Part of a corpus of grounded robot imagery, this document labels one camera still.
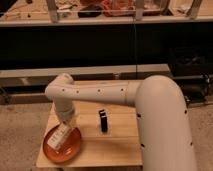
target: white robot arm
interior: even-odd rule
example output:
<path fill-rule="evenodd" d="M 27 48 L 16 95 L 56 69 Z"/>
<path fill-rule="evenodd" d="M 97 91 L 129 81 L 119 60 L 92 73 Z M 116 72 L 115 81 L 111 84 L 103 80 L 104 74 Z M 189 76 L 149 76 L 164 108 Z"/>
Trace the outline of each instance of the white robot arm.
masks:
<path fill-rule="evenodd" d="M 164 76 L 142 82 L 74 85 L 59 75 L 46 90 L 60 122 L 75 113 L 71 100 L 136 107 L 144 171 L 197 171 L 187 108 L 180 88 Z"/>

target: display counter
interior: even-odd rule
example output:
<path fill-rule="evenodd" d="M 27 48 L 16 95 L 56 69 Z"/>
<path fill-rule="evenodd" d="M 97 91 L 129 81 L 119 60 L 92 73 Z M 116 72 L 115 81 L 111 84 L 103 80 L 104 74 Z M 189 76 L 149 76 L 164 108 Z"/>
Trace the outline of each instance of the display counter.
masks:
<path fill-rule="evenodd" d="M 0 26 L 200 22 L 213 21 L 213 2 L 212 0 L 13 0 L 10 5 L 0 9 L 0 13 Z"/>

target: wooden table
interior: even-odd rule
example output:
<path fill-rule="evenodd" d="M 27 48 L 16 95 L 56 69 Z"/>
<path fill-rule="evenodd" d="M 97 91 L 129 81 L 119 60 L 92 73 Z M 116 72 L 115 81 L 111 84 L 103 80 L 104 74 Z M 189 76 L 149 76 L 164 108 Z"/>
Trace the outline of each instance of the wooden table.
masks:
<path fill-rule="evenodd" d="M 142 165 L 135 109 L 125 106 L 74 102 L 78 113 L 77 125 L 82 134 L 81 152 L 61 165 L 49 161 L 42 147 L 37 167 L 97 167 Z M 98 111 L 105 109 L 108 132 L 102 133 Z M 58 124 L 52 108 L 46 133 Z"/>

